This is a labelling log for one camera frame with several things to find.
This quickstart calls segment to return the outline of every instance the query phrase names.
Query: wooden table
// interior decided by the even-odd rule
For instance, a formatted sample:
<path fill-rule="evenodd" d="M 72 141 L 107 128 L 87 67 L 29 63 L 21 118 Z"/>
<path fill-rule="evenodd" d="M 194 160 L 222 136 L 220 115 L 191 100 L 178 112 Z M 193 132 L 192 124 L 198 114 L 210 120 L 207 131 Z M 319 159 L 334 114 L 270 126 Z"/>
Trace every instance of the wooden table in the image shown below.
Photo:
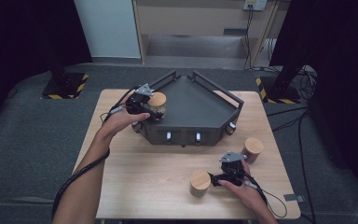
<path fill-rule="evenodd" d="M 101 127 L 101 114 L 107 112 L 125 91 L 102 91 L 76 166 Z M 297 202 L 286 202 L 283 198 L 285 194 L 293 194 L 293 189 L 258 93 L 232 93 L 244 101 L 237 131 L 224 136 L 214 147 L 154 146 L 131 127 L 117 134 L 105 163 L 97 218 L 255 218 L 236 196 L 223 187 L 211 185 L 201 198 L 192 196 L 189 191 L 189 178 L 194 171 L 222 174 L 219 159 L 229 150 L 241 152 L 247 137 L 260 139 L 265 147 L 255 163 L 250 165 L 252 176 L 263 189 L 284 201 L 288 210 L 285 218 L 298 218 Z M 276 214 L 284 214 L 279 201 L 269 196 L 268 201 Z"/>

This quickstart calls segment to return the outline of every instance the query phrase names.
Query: white wall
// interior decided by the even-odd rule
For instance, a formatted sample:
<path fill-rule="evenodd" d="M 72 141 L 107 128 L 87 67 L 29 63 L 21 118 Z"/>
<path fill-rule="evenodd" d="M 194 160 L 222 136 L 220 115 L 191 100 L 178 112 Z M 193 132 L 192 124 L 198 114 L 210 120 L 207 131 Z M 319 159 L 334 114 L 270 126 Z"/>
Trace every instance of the white wall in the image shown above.
<path fill-rule="evenodd" d="M 131 0 L 75 0 L 92 57 L 141 58 Z"/>

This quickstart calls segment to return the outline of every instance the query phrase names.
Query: gray floor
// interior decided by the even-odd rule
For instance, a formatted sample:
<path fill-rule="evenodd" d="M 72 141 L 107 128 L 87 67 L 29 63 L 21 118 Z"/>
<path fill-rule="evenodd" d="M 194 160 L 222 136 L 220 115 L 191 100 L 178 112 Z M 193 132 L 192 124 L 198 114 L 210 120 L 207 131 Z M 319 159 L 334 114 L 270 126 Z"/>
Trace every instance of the gray floor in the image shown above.
<path fill-rule="evenodd" d="M 268 49 L 265 47 L 258 66 L 268 66 Z M 238 38 L 156 36 L 151 40 L 145 64 L 106 60 L 68 67 L 70 72 L 90 74 L 85 90 L 77 100 L 40 100 L 40 89 L 48 82 L 49 73 L 22 81 L 17 86 L 18 93 L 7 99 L 0 113 L 0 199 L 22 196 L 52 198 L 72 172 L 101 90 L 129 88 L 134 80 L 146 83 L 173 68 L 183 75 L 201 69 L 203 75 L 231 91 L 257 91 L 256 77 L 276 76 L 267 72 L 244 72 L 245 57 L 246 49 Z M 296 78 L 293 84 L 298 87 L 298 83 L 299 78 Z M 271 114 L 304 105 L 306 101 L 301 105 L 264 104 L 264 107 Z M 268 120 L 271 128 L 276 128 L 300 115 L 301 111 L 297 111 L 268 117 Z M 356 178 L 350 170 L 338 169 L 329 160 L 311 118 L 304 119 L 302 125 L 304 162 L 317 223 L 358 223 Z M 295 193 L 306 198 L 299 204 L 301 212 L 310 217 L 310 204 L 300 169 L 297 124 L 274 132 L 274 137 Z M 0 223 L 48 223 L 49 215 L 48 203 L 0 203 Z M 96 222 L 118 223 L 118 220 Z M 126 222 L 184 223 L 168 220 Z M 242 221 L 203 220 L 200 223 Z M 280 223 L 310 222 L 301 217 L 280 220 Z"/>

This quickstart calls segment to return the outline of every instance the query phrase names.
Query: wooden cylinder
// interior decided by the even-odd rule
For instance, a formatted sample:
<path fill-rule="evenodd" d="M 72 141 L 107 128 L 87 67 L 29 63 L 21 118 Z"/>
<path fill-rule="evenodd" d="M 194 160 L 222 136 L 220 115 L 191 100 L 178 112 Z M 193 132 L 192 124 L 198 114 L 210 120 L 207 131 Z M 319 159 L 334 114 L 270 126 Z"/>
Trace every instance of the wooden cylinder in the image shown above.
<path fill-rule="evenodd" d="M 195 197 L 205 195 L 211 185 L 211 177 L 206 171 L 196 171 L 190 176 L 190 193 Z"/>
<path fill-rule="evenodd" d="M 147 102 L 151 106 L 162 106 L 167 101 L 167 97 L 162 92 L 154 92 L 153 96 Z"/>
<path fill-rule="evenodd" d="M 245 141 L 242 154 L 246 155 L 246 162 L 252 164 L 257 159 L 258 155 L 264 150 L 263 143 L 257 138 L 250 137 Z"/>

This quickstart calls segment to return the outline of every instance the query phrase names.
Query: wooden block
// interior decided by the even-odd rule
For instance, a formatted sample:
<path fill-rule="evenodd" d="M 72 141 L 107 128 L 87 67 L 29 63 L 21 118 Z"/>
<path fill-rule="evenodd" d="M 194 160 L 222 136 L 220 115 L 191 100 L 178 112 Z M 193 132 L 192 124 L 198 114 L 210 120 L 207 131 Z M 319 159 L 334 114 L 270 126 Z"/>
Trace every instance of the wooden block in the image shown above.
<path fill-rule="evenodd" d="M 211 177 L 206 171 L 196 171 L 190 176 L 190 193 L 195 197 L 205 195 L 211 185 Z"/>
<path fill-rule="evenodd" d="M 162 92 L 154 92 L 154 95 L 147 102 L 152 106 L 162 106 L 167 101 L 167 97 Z"/>

